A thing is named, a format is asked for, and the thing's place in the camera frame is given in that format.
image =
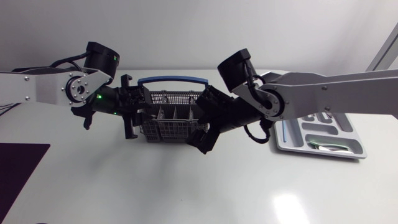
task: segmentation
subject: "wire mesh basket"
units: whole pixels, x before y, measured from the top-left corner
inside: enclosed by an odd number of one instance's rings
[[[208,81],[192,77],[150,77],[138,80],[138,85],[159,81],[183,81],[205,84]],[[151,107],[144,111],[151,115],[151,120],[140,126],[147,142],[185,142],[188,135],[196,129],[207,131],[208,124],[198,124],[203,115],[195,101],[201,91],[150,91]]]

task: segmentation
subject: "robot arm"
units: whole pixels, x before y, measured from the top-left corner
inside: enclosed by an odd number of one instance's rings
[[[203,153],[212,150],[220,133],[240,126],[253,140],[265,143],[267,130],[275,121],[284,119],[317,112],[398,114],[398,70],[333,77],[281,71],[259,76],[244,49],[222,62],[218,71],[228,90],[239,97],[230,98],[210,86],[197,100],[205,111],[200,121],[210,123],[210,129],[207,133],[195,131],[187,143]],[[254,78],[262,80],[263,85],[254,83]],[[258,120],[266,132],[265,139],[254,138],[246,127]]]
[[[84,68],[73,61],[85,58]],[[213,149],[220,133],[244,126],[258,143],[268,141],[275,121],[300,118],[317,112],[393,114],[398,70],[357,73],[326,77],[314,73],[268,72],[256,74],[250,54],[244,49],[218,66],[232,98],[209,86],[196,100],[204,115],[199,123],[210,129],[196,130],[187,138],[189,145],[204,154]],[[56,68],[71,63],[75,69]],[[116,73],[119,55],[100,44],[89,42],[86,53],[54,62],[49,67],[20,68],[0,73],[0,104],[42,102],[69,106],[74,115],[85,118],[89,129],[96,111],[123,117],[127,139],[136,138],[134,127],[152,117],[139,113],[151,102],[148,89],[129,86],[129,75],[121,77],[121,87],[110,88]],[[254,82],[259,79],[260,86]],[[253,137],[246,125],[261,121],[265,139]]]

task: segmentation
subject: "white tabletop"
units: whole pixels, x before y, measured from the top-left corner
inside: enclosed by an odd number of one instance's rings
[[[121,71],[188,75],[227,93],[216,70]],[[120,84],[115,79],[113,86]],[[201,90],[151,83],[150,90]],[[119,116],[83,118],[62,106],[23,104],[0,117],[0,142],[50,143],[3,223],[393,223],[398,220],[398,121],[350,114],[368,158],[283,152],[243,128],[203,155],[186,144],[124,138]],[[253,134],[261,136],[255,124]]]

